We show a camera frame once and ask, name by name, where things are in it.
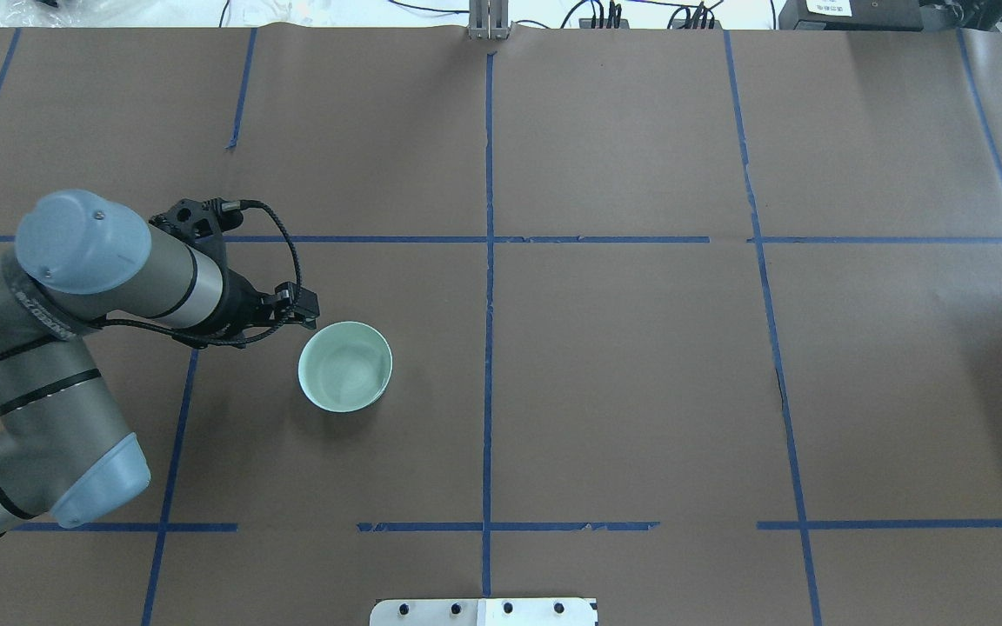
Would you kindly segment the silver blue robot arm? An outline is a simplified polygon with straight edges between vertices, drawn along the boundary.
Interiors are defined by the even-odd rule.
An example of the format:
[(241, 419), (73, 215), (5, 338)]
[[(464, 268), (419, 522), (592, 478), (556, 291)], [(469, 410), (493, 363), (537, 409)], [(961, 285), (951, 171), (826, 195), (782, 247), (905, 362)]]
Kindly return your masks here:
[(24, 215), (0, 255), (0, 537), (48, 515), (95, 522), (150, 486), (150, 467), (86, 337), (135, 328), (201, 350), (245, 348), (317, 326), (287, 230), (293, 280), (258, 290), (228, 265), (225, 234), (259, 201), (183, 199), (150, 218), (87, 190)]

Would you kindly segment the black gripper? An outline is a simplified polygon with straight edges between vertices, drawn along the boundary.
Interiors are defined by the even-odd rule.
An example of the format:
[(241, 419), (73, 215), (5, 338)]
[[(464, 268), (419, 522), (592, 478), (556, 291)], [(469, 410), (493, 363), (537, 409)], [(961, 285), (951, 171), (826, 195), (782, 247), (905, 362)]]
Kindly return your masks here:
[(235, 270), (227, 270), (220, 301), (219, 340), (238, 341), (250, 329), (269, 329), (275, 324), (299, 325), (314, 331), (321, 316), (317, 293), (298, 283), (279, 283), (274, 290), (256, 290)]

